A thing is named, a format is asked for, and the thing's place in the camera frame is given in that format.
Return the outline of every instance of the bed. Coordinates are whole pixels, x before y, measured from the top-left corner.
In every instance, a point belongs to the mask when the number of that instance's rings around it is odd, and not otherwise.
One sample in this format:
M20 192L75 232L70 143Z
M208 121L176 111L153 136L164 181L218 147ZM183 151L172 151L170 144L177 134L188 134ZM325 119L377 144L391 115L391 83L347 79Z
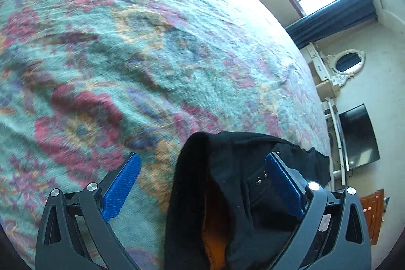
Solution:
M0 127L0 222L33 269L50 190L98 182L130 152L142 172L110 224L142 270L163 265L192 133L330 153L309 68L258 0L0 0Z

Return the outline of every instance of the curtain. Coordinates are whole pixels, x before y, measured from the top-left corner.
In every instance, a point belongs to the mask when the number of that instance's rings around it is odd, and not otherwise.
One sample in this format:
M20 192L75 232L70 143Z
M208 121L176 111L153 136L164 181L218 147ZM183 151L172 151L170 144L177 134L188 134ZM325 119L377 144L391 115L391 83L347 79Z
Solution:
M286 31L301 49L310 41L318 41L365 21L376 19L373 0L336 0L288 26Z

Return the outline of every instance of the flat screen tv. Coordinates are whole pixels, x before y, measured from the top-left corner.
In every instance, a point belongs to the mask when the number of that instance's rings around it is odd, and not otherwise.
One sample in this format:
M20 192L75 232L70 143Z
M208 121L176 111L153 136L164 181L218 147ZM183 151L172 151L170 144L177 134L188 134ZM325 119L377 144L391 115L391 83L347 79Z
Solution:
M379 160L377 141L364 104L339 115L349 170Z

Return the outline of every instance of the oval mirror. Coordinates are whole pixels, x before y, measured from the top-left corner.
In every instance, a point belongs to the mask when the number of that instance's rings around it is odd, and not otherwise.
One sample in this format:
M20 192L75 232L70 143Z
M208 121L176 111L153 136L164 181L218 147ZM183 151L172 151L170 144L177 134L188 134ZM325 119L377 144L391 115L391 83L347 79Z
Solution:
M362 67L362 59L357 52L344 54L335 63L335 69L340 74L353 74Z

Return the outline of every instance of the wooden cabinet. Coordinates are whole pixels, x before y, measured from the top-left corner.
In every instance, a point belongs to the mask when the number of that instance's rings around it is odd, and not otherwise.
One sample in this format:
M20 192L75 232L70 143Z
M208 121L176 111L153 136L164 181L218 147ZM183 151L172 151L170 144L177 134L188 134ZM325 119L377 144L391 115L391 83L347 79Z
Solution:
M384 189L378 190L372 195L360 198L363 212L369 228L370 244L376 245L382 224L384 210Z

